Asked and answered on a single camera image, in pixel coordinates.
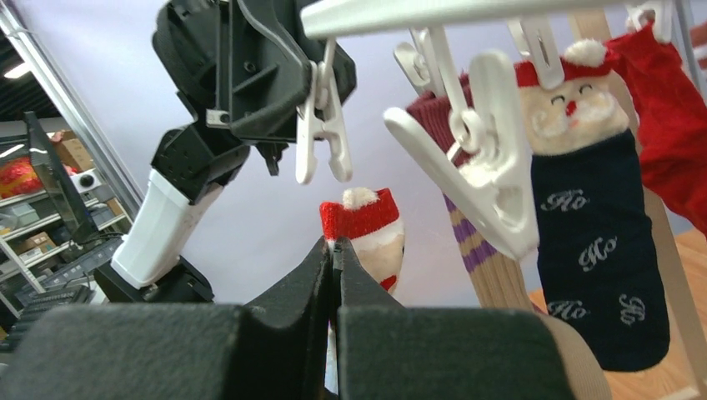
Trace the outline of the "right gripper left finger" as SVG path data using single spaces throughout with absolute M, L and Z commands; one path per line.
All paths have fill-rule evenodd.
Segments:
M 244 305 L 56 307 L 24 335 L 4 399 L 322 399 L 332 258 L 324 240 Z

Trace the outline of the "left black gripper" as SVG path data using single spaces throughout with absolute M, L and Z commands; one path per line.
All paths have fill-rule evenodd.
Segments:
M 325 42 L 305 36 L 306 1 L 168 1 L 153 48 L 211 128 L 255 146 L 272 176 L 295 140 L 295 114 Z

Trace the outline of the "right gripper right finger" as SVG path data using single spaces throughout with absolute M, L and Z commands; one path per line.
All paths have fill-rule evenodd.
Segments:
M 342 399 L 572 399 L 556 342 L 539 315 L 497 308 L 407 308 L 367 272 L 349 240 L 339 274 Z

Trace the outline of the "red santa sock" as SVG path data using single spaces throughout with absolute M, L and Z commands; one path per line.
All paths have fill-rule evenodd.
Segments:
M 347 238 L 364 270 L 392 294 L 403 265 L 405 228 L 391 190 L 348 188 L 340 202 L 321 203 L 319 214 L 328 245 Z

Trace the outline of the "white clip sock hanger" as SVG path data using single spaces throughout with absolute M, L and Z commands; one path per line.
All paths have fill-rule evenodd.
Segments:
M 406 111 L 392 107 L 384 124 L 394 138 L 463 215 L 498 251 L 520 260 L 539 243 L 524 119 L 513 62 L 490 50 L 474 57 L 465 93 L 445 27 L 455 23 L 517 18 L 515 37 L 525 40 L 544 88 L 564 72 L 545 13 L 595 8 L 594 1 L 319 1 L 301 12 L 311 39 L 334 39 L 394 29 L 423 28 L 428 64 L 439 71 L 451 111 L 453 144 L 442 152 Z

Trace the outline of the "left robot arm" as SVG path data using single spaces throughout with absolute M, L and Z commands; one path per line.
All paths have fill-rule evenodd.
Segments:
M 289 146 L 295 177 L 309 183 L 324 140 L 334 177 L 353 167 L 342 105 L 356 88 L 354 60 L 334 39 L 305 35 L 304 1 L 169 1 L 153 50 L 190 111 L 153 156 L 146 197 L 96 281 L 113 302 L 152 293 L 157 302 L 208 302 L 212 293 L 181 252 L 207 209 L 256 148 L 271 175 Z

